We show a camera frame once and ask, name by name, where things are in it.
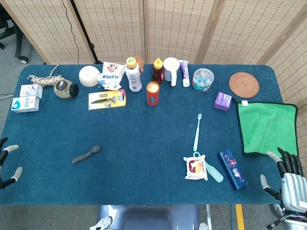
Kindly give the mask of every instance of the yellow line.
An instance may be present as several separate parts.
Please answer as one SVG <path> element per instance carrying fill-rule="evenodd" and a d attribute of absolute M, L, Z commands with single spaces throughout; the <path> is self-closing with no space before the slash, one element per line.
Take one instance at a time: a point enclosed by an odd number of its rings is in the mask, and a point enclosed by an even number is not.
<path fill-rule="evenodd" d="M 245 230 L 242 213 L 242 205 L 236 205 L 236 220 L 238 222 L 238 230 Z"/>

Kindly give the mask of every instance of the blue box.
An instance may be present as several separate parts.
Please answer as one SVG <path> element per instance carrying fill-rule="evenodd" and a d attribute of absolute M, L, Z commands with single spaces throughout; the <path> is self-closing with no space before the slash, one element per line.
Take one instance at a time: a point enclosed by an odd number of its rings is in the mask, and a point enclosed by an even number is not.
<path fill-rule="evenodd" d="M 220 152 L 218 157 L 235 189 L 244 188 L 248 183 L 229 149 Z"/>

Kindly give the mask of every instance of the green cloth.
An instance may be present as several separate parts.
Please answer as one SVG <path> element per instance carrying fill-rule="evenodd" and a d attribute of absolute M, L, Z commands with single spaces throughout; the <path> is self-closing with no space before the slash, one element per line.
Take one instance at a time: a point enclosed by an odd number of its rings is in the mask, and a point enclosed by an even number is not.
<path fill-rule="evenodd" d="M 297 107 L 294 104 L 236 102 L 237 115 L 245 154 L 274 152 L 277 147 L 298 156 L 296 138 Z"/>

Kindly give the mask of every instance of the snack packet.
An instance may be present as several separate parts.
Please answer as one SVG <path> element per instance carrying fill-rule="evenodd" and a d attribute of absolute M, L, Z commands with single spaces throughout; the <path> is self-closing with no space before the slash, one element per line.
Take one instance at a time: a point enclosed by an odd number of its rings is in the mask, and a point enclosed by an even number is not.
<path fill-rule="evenodd" d="M 121 88 L 120 82 L 125 74 L 125 66 L 104 61 L 102 73 L 97 81 L 107 90 L 118 90 Z"/>
<path fill-rule="evenodd" d="M 199 157 L 184 157 L 183 160 L 187 162 L 187 176 L 185 179 L 208 180 L 205 155 L 201 155 Z"/>

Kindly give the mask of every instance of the chair wheel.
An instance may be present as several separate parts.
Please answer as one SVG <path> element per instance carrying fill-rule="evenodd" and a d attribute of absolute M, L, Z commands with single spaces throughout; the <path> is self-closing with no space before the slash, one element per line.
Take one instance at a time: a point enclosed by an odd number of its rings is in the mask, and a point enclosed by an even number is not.
<path fill-rule="evenodd" d="M 25 57 L 25 56 L 21 56 L 21 57 L 20 57 L 20 62 L 21 62 L 21 63 L 27 64 L 28 61 L 29 61 L 29 59 L 28 59 L 27 57 Z"/>

